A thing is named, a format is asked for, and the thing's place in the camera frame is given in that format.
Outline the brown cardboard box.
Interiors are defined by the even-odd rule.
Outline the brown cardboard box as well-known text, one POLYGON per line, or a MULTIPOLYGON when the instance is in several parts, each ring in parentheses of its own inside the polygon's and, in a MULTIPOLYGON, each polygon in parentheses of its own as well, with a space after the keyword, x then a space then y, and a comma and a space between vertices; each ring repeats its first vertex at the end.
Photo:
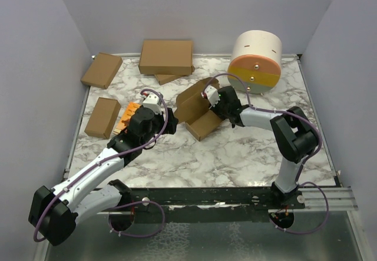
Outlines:
POLYGON ((204 86, 210 81, 210 77, 202 79, 188 87, 176 97, 174 112, 178 123, 184 123, 186 129, 198 141, 212 133, 223 120, 210 110, 210 103, 201 96, 204 86))

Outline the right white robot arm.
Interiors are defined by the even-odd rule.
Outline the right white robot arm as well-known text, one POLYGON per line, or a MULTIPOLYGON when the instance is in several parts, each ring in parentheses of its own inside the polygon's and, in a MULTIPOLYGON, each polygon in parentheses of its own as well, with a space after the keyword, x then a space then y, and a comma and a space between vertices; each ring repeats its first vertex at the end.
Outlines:
POLYGON ((299 107, 276 111, 243 105, 231 86, 216 89, 209 85, 201 96, 210 103, 218 117, 228 119, 232 127, 257 127, 272 131, 282 155, 279 174, 272 183, 272 205, 285 208, 298 189, 298 179, 305 163, 322 148, 318 129, 299 107))

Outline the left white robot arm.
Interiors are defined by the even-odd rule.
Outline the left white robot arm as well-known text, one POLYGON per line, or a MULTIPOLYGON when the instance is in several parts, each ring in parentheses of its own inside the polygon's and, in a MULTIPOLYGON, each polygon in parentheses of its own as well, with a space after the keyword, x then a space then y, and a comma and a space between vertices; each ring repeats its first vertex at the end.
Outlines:
POLYGON ((38 234, 53 246, 66 241, 76 225, 84 219, 109 208, 125 210, 130 204, 127 187, 110 182, 98 193, 93 190, 113 173, 137 158, 147 146, 164 134, 174 134, 178 119, 171 108, 167 114, 155 114, 140 106, 128 125, 114 136, 102 152, 70 179, 49 189, 38 188, 32 199, 28 221, 38 234))

